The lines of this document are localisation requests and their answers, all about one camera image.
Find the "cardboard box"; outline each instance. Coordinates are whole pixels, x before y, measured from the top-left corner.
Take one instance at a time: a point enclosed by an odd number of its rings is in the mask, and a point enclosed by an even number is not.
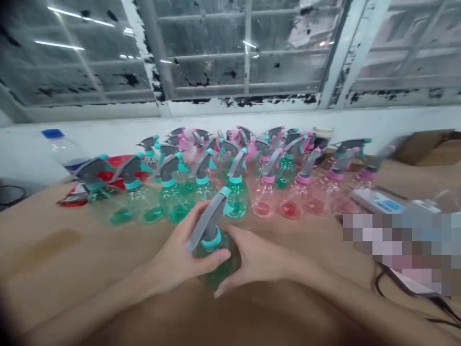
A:
[[[394,157],[412,166],[452,165],[461,161],[461,132],[449,130],[415,132]]]

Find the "electrical cable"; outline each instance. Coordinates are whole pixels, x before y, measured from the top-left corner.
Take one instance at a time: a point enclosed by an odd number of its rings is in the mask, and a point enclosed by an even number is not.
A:
[[[384,276],[385,273],[386,273],[386,270],[383,269],[382,272],[376,277],[376,279],[375,279],[375,288],[376,288],[376,291],[382,297],[387,299],[387,297],[383,294],[383,292],[379,288],[379,281],[381,280],[381,278]],[[428,299],[430,301],[432,301],[435,305],[437,305],[439,308],[441,308],[442,311],[444,311],[446,314],[448,314],[450,316],[453,316],[454,318],[456,318],[457,320],[459,320],[461,322],[461,318],[450,308],[450,306],[442,298],[440,298],[440,297],[428,297]],[[446,324],[446,325],[461,329],[461,325],[459,325],[457,323],[450,322],[450,321],[440,320],[440,319],[433,319],[433,318],[426,318],[426,320],[428,320],[431,323],[442,323],[442,324]]]

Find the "white container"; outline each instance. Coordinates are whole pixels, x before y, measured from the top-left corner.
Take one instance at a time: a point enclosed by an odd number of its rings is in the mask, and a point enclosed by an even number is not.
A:
[[[49,140],[53,158],[70,174],[73,174],[82,164],[90,161],[90,154],[74,141],[66,138],[59,129],[42,131]]]

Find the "finger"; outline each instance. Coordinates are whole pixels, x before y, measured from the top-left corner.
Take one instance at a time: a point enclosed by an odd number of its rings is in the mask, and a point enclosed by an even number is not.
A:
[[[243,284],[246,284],[246,283],[248,283],[248,279],[246,278],[246,275],[243,269],[240,268],[238,271],[236,271],[231,276],[228,276],[227,278],[225,278],[223,282],[219,284],[219,287],[214,294],[215,298],[218,298],[224,293],[226,293],[227,291],[233,288],[236,288],[238,286],[241,286]]]
[[[231,252],[228,249],[220,249],[212,254],[196,259],[196,272],[195,275],[202,275],[214,271],[220,264],[231,257]]]
[[[186,215],[186,217],[180,222],[177,229],[180,229],[181,238],[188,240],[192,231],[194,230],[195,225],[202,216],[202,213],[207,208],[210,201],[203,201],[197,203],[192,210]]]

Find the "table surface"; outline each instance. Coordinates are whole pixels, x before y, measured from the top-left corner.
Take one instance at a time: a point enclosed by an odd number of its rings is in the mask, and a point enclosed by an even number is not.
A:
[[[459,191],[460,172],[461,165],[412,167],[386,161],[376,184],[408,199],[424,199],[446,188]],[[70,188],[53,185],[0,214],[3,293],[9,298],[20,331],[84,301],[151,260],[175,227],[165,220],[151,226],[131,223],[103,227],[87,206],[63,208],[55,204]],[[308,214],[295,222],[279,215],[268,220],[248,213],[242,220],[231,222],[374,289],[380,268],[370,257],[354,250],[352,244],[343,242],[342,225],[333,216]],[[387,276],[381,281],[381,289],[388,299],[402,306],[451,321],[427,299],[406,295]],[[448,302],[461,315],[461,306]],[[461,338],[461,331],[440,327]],[[133,328],[137,339],[133,339]],[[227,335],[230,328],[232,337]],[[162,345],[191,340],[219,340],[223,344],[219,339],[223,333],[225,345],[242,340],[248,345],[297,345],[306,338],[315,344],[332,344],[345,328],[360,332],[334,308],[295,283],[249,284],[214,300],[212,292],[198,280],[190,280],[123,313],[88,343],[107,341],[108,330],[113,330],[117,334],[111,339],[114,345],[133,341],[142,345],[152,340]]]

